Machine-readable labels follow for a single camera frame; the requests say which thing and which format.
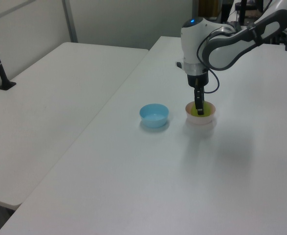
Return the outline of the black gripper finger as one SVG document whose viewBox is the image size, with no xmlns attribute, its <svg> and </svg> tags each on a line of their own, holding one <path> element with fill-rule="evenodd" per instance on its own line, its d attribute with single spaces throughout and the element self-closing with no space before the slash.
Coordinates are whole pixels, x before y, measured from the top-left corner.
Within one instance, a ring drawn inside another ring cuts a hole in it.
<svg viewBox="0 0 287 235">
<path fill-rule="evenodd" d="M 202 116 L 204 115 L 204 87 L 195 85 L 194 95 L 197 114 Z"/>
</svg>

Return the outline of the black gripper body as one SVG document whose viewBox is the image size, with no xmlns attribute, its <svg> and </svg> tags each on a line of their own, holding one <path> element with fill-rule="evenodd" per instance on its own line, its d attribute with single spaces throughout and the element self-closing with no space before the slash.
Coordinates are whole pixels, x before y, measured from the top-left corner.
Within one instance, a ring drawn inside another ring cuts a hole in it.
<svg viewBox="0 0 287 235">
<path fill-rule="evenodd" d="M 201 75 L 187 75 L 187 79 L 188 79 L 188 85 L 190 87 L 206 86 L 209 82 L 207 72 Z"/>
</svg>

